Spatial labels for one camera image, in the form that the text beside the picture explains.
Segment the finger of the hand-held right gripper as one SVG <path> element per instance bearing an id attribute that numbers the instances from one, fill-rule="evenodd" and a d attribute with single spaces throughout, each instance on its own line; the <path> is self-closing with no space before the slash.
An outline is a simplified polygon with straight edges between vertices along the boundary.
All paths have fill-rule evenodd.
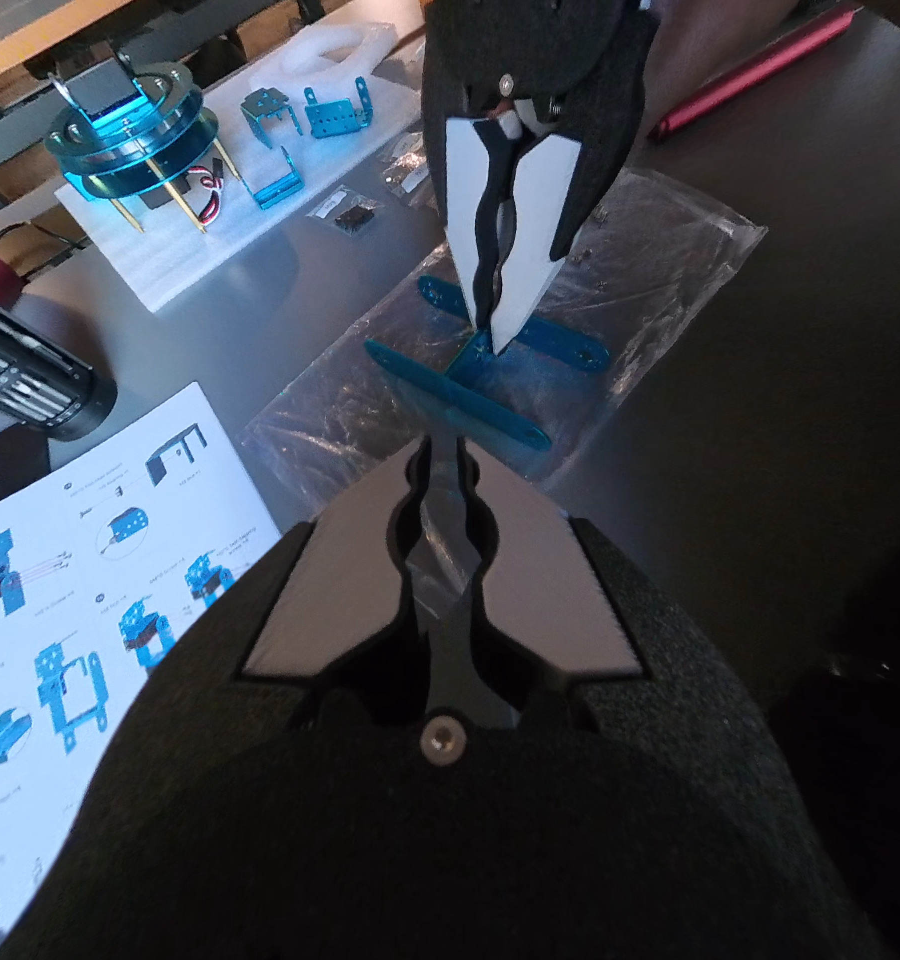
<path id="1" fill-rule="evenodd" d="M 512 188 L 512 247 L 501 270 L 501 296 L 491 317 L 492 346 L 501 354 L 526 324 L 565 258 L 551 257 L 581 145 L 538 141 L 517 161 Z"/>
<path id="2" fill-rule="evenodd" d="M 446 235 L 475 330 L 487 321 L 495 240 L 487 194 L 492 156 L 482 127 L 481 121 L 455 117 L 445 126 Z"/>

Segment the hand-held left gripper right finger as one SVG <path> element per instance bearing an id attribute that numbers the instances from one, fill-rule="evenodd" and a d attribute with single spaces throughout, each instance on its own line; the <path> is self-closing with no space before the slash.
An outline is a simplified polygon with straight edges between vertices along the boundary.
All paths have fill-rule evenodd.
<path id="1" fill-rule="evenodd" d="M 457 445 L 488 639 L 555 681 L 636 678 L 643 665 L 569 516 L 469 438 Z"/>

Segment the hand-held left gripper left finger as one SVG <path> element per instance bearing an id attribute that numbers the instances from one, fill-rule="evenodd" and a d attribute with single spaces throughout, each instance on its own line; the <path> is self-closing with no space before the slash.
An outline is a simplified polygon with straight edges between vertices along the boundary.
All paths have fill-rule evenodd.
<path id="1" fill-rule="evenodd" d="M 407 559 L 422 536 L 432 441 L 414 437 L 323 509 L 243 666 L 313 681 L 412 612 Z"/>

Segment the large clear plastic bag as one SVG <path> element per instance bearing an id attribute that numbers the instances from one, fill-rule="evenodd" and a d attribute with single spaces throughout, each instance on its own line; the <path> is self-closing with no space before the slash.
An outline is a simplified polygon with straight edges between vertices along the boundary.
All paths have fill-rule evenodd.
<path id="1" fill-rule="evenodd" d="M 766 229 L 664 175 L 624 171 L 591 218 L 538 313 L 608 348 L 606 371 L 585 373 L 514 342 L 502 371 L 478 391 L 530 419 L 551 439 L 533 450 L 383 370 L 367 353 L 373 339 L 440 371 L 471 328 L 425 302 L 423 275 L 456 282 L 446 243 L 435 247 L 381 301 L 351 324 L 244 428 L 241 444 L 265 464 L 288 498 L 289 524 L 315 517 L 353 481 L 418 434 L 432 439 L 431 486 L 423 536 L 408 567 L 420 612 L 443 615 L 477 563 L 456 527 L 463 519 L 456 439 L 474 439 L 516 474 L 548 490 L 700 309 L 729 282 Z M 584 248 L 592 256 L 574 260 Z M 602 279 L 611 288 L 600 294 Z"/>

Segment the round blue robot base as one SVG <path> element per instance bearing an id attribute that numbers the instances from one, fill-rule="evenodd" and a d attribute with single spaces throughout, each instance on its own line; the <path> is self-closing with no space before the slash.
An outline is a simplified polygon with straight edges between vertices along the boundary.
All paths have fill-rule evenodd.
<path id="1" fill-rule="evenodd" d="M 48 80 L 65 108 L 44 145 L 84 199 L 106 200 L 141 233 L 126 200 L 164 191 L 205 233 L 207 215 L 190 207 L 178 183 L 213 150 L 234 177 L 239 172 L 188 66 L 166 61 L 134 67 L 101 43 L 56 66 Z"/>

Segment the grey desk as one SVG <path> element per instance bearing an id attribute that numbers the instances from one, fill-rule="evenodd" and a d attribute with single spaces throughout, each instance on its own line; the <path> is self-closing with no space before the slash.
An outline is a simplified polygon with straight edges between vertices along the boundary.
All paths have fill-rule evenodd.
<path id="1" fill-rule="evenodd" d="M 556 478 L 683 606 L 775 717 L 805 672 L 900 605 L 857 597 L 900 557 L 900 29 L 863 8 L 842 38 L 669 141 L 638 167 L 766 226 Z M 442 239 L 432 210 L 383 201 L 357 236 L 305 213 L 153 315 L 87 248 L 47 271 L 21 318 L 119 384 L 106 424 L 54 444 L 61 466 L 196 380 L 232 437 Z"/>

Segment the pile of small hardware bags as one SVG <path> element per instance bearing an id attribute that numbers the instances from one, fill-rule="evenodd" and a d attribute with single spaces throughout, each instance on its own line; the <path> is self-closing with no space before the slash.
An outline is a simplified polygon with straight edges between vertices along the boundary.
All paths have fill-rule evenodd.
<path id="1" fill-rule="evenodd" d="M 427 154 L 420 130 L 408 130 L 384 147 L 381 179 L 384 188 L 414 209 L 436 210 Z"/>

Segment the small bag of black screws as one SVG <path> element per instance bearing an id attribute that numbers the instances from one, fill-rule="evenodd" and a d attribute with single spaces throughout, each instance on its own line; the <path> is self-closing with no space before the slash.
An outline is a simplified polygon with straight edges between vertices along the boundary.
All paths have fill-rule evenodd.
<path id="1" fill-rule="evenodd" d="M 363 231 L 375 219 L 381 206 L 380 201 L 342 185 L 312 207 L 307 217 L 352 236 Z"/>

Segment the white instruction manual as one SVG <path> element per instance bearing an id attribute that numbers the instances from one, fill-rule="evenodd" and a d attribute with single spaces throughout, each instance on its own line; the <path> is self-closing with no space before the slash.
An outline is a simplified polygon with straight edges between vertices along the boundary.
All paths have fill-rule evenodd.
<path id="1" fill-rule="evenodd" d="M 150 675 L 278 538 L 195 382 L 0 501 L 0 943 Z"/>

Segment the white foam sheet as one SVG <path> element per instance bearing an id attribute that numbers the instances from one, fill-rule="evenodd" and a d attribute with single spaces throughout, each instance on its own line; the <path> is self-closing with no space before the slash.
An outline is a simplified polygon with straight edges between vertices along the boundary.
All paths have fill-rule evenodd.
<path id="1" fill-rule="evenodd" d="M 83 198 L 65 178 L 55 198 L 142 305 L 156 310 L 315 199 L 419 117 L 417 92 L 374 75 L 398 44 L 400 33 L 391 22 L 346 23 L 327 18 L 203 91 L 205 105 L 218 120 L 219 141 L 239 172 L 233 176 L 214 150 L 204 157 L 202 167 L 192 168 L 178 183 L 190 207 L 207 215 L 205 233 L 164 191 L 126 200 L 142 233 L 109 202 Z M 350 135 L 314 138 L 305 114 L 304 88 L 312 88 L 318 102 L 349 98 L 357 108 L 359 76 L 366 80 L 373 105 L 370 126 Z M 253 136 L 240 112 L 241 100 L 261 87 L 274 87 L 288 96 L 303 130 L 299 136 L 285 115 L 270 127 L 276 143 L 273 150 Z M 287 147 L 304 188 L 262 211 L 246 184 L 268 172 L 270 164 L 278 166 L 280 145 Z"/>

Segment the black cylindrical bit holder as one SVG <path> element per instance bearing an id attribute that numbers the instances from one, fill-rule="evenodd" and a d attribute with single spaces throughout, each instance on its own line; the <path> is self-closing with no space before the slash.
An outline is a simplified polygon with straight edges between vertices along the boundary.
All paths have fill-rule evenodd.
<path id="1" fill-rule="evenodd" d="M 115 382 L 17 321 L 0 306 L 0 413 L 69 442 L 100 426 L 118 396 Z"/>

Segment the blue holed U bracket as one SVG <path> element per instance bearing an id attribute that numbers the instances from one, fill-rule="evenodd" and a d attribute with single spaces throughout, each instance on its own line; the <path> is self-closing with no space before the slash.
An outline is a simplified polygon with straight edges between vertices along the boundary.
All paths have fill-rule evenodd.
<path id="1" fill-rule="evenodd" d="M 318 102 L 313 89 L 304 88 L 305 114 L 311 135 L 316 139 L 332 138 L 356 133 L 372 123 L 373 105 L 365 78 L 356 78 L 360 106 L 354 107 L 349 98 L 334 102 Z"/>

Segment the small blue U bracket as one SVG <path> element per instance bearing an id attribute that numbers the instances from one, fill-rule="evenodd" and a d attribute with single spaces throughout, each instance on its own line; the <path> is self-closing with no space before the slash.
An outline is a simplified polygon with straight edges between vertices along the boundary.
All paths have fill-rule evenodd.
<path id="1" fill-rule="evenodd" d="M 277 167 L 270 164 L 268 172 L 251 178 L 246 189 L 259 210 L 273 209 L 304 188 L 304 181 L 287 147 L 280 145 L 276 153 Z"/>

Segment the teal claw-shaped bracket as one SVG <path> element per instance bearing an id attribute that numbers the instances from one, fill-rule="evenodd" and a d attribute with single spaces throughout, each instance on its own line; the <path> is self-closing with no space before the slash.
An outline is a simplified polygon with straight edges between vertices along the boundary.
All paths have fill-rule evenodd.
<path id="1" fill-rule="evenodd" d="M 276 143 L 270 134 L 273 123 L 282 122 L 286 115 L 296 133 L 303 135 L 302 126 L 289 98 L 275 87 L 251 90 L 240 102 L 240 112 L 253 136 L 267 150 L 273 150 Z"/>

